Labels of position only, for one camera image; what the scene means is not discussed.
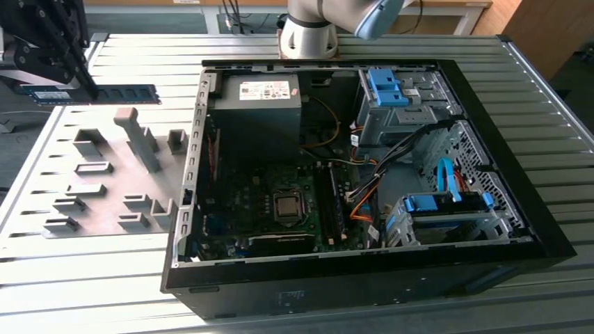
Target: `yellow wire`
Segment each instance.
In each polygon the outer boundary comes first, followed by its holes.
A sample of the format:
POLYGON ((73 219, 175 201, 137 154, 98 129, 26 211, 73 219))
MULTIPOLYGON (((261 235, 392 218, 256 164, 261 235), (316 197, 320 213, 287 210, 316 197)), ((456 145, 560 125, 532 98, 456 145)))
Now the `yellow wire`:
POLYGON ((333 117, 333 122, 336 123, 336 129, 333 130, 333 135, 327 141, 324 141, 321 143, 305 144, 305 145, 300 146, 301 148, 319 148, 320 146, 329 144, 333 141, 333 139, 336 139, 336 137, 340 133, 340 122, 337 120, 337 116, 336 116, 336 113, 333 112, 332 108, 319 98, 309 96, 309 99, 317 101, 320 103, 320 105, 324 106, 324 108, 327 109, 327 111, 331 113, 331 115, 333 117))

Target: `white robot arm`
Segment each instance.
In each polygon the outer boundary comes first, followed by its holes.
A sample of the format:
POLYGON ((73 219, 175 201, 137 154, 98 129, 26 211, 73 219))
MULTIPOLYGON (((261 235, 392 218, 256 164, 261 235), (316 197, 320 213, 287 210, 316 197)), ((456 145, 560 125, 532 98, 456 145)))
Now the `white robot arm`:
POLYGON ((337 50, 336 26, 365 40, 379 38, 411 0, 288 0, 280 35, 285 58, 331 58, 337 50))

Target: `open computer tower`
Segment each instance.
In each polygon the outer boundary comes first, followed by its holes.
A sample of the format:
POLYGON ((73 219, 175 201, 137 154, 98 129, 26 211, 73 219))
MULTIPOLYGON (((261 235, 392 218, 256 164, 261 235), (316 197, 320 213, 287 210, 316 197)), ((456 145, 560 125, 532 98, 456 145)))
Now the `open computer tower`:
POLYGON ((475 294, 575 255, 454 61, 203 66, 161 290, 204 319, 475 294))

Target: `power supply label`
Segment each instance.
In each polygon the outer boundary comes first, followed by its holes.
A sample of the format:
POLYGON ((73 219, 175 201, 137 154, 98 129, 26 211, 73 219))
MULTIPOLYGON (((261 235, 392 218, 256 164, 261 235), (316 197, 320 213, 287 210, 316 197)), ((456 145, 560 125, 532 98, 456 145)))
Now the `power supply label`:
POLYGON ((244 81, 239 85, 239 99, 288 100, 291 99, 288 81, 244 81))

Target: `motherboard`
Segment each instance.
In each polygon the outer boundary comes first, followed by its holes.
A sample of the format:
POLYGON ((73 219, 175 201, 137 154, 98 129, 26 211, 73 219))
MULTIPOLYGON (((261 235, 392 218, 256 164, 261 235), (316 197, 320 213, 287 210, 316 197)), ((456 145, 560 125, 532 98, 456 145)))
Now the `motherboard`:
POLYGON ((340 163, 224 172, 204 201, 199 252, 221 260, 361 249, 343 203, 351 180, 340 163))

